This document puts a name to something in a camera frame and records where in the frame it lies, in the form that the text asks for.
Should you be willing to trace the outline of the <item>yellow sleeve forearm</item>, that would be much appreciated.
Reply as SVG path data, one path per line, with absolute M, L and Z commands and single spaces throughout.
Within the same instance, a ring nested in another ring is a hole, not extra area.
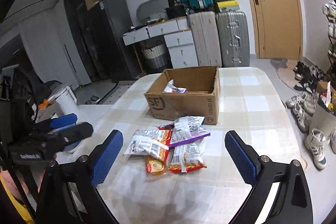
M 7 170 L 1 170 L 1 183 L 9 196 L 9 199 L 13 206 L 16 208 L 19 215 L 23 218 L 26 223 L 34 223 L 32 216 L 30 215 L 23 199 L 19 193 L 14 180 L 11 178 Z

